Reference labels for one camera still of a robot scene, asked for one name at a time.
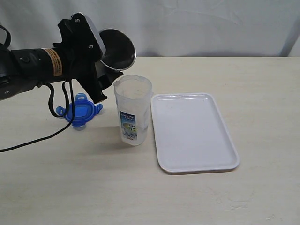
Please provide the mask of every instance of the white tabletop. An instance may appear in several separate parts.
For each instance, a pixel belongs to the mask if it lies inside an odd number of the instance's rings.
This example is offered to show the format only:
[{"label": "white tabletop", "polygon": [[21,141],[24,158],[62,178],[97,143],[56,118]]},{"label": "white tabletop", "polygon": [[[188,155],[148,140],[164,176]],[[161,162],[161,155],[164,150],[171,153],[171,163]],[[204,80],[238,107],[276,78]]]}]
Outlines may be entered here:
[{"label": "white tabletop", "polygon": [[[84,131],[0,153],[0,224],[295,225],[300,223],[300,59],[138,58],[154,93],[214,96],[240,155],[232,172],[167,175],[153,127],[137,147],[120,142],[112,87]],[[75,93],[83,91],[75,82]],[[64,105],[60,84],[56,105]],[[9,147],[66,124],[46,87],[1,101]]]}]

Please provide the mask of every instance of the plastic cup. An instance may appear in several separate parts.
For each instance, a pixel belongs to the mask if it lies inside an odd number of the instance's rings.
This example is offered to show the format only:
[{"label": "plastic cup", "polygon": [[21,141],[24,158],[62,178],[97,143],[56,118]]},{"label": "plastic cup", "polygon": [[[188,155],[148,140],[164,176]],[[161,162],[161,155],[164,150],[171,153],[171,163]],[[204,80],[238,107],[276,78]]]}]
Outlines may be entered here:
[{"label": "plastic cup", "polygon": [[149,124],[153,95],[151,82],[142,76],[127,75],[114,83],[114,94],[122,141],[131,145],[142,144]]}]

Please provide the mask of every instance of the white backdrop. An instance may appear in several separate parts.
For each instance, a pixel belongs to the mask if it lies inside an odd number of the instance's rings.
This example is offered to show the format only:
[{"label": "white backdrop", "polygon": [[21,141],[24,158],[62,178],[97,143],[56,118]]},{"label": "white backdrop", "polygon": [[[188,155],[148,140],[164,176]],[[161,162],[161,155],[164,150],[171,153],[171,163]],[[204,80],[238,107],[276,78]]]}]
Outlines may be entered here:
[{"label": "white backdrop", "polygon": [[[57,24],[74,12],[87,14],[99,30],[125,32],[141,56],[279,56],[300,30],[294,26],[300,0],[0,1],[0,23],[14,49],[60,42]],[[292,55],[300,56],[300,44]]]}]

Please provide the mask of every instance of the blue lid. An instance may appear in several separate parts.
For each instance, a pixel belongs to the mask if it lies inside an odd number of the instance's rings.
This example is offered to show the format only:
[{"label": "blue lid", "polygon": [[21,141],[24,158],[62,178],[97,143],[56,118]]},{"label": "blue lid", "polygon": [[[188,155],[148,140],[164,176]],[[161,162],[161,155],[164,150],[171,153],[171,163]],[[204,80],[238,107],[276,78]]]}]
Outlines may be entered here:
[{"label": "blue lid", "polygon": [[[84,93],[78,93],[75,96],[75,117],[72,122],[74,128],[85,127],[85,124],[90,121],[95,115],[99,114],[103,106],[101,104],[94,105],[88,100]],[[70,104],[69,111],[64,117],[68,122],[72,119],[72,103]],[[56,113],[58,115],[63,115],[65,109],[61,106],[56,108]]]}]

